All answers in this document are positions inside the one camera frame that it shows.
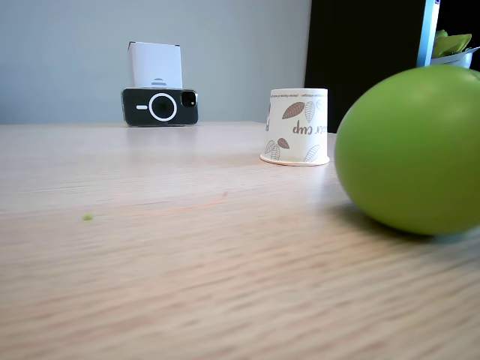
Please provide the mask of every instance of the white cardboard box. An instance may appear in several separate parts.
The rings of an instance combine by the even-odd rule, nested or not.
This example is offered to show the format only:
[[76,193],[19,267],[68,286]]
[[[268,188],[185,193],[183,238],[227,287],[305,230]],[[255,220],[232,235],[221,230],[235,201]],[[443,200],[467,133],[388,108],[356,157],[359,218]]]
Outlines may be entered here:
[[133,87],[182,89],[182,57],[179,45],[128,44]]

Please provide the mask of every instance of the black phone case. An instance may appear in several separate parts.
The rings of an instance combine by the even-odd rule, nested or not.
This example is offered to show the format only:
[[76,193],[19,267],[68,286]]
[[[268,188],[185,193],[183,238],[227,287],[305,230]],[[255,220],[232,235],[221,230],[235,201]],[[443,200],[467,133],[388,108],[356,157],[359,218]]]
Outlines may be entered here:
[[[195,106],[183,106],[182,92],[185,91],[195,92],[182,88],[125,88],[121,92],[124,120],[131,127],[195,125],[198,122],[198,102]],[[176,111],[170,120],[158,120],[152,115],[152,112],[155,113],[155,103],[151,103],[151,99],[155,96],[155,99],[175,102]]]

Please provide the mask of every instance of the camera cutout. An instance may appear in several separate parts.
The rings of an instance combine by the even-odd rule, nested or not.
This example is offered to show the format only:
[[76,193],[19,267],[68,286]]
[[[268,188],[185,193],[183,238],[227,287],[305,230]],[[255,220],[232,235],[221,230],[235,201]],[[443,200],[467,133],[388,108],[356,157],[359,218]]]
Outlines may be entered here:
[[181,93],[181,105],[184,107],[195,107],[197,105],[197,94],[195,91],[183,91]]

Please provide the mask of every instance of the white magsafe ring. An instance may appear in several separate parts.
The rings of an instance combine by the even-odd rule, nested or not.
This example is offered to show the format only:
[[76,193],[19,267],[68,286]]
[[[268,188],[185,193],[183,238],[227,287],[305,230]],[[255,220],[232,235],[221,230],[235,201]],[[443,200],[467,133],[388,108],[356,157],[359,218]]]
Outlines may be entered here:
[[[173,112],[172,112],[172,115],[170,115],[168,118],[161,118],[161,117],[158,117],[155,115],[155,113],[153,112],[153,109],[152,109],[152,104],[153,104],[153,100],[155,100],[156,98],[159,98],[160,96],[164,96],[165,98],[169,99],[170,101],[172,101],[172,104],[173,104]],[[155,94],[154,96],[151,97],[150,101],[148,102],[148,110],[150,111],[150,114],[156,118],[159,122],[168,122],[169,120],[172,120],[176,113],[177,113],[177,103],[175,102],[175,100],[173,100],[173,97],[171,97],[170,95],[168,94],[165,94],[164,92],[161,92],[159,94]]]

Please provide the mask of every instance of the paper cup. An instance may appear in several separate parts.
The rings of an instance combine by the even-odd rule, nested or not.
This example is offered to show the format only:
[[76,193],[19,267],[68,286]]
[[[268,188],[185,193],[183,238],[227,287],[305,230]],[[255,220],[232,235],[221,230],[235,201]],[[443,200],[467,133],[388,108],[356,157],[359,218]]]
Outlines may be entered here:
[[328,163],[327,100],[326,88],[272,90],[260,159],[294,167]]

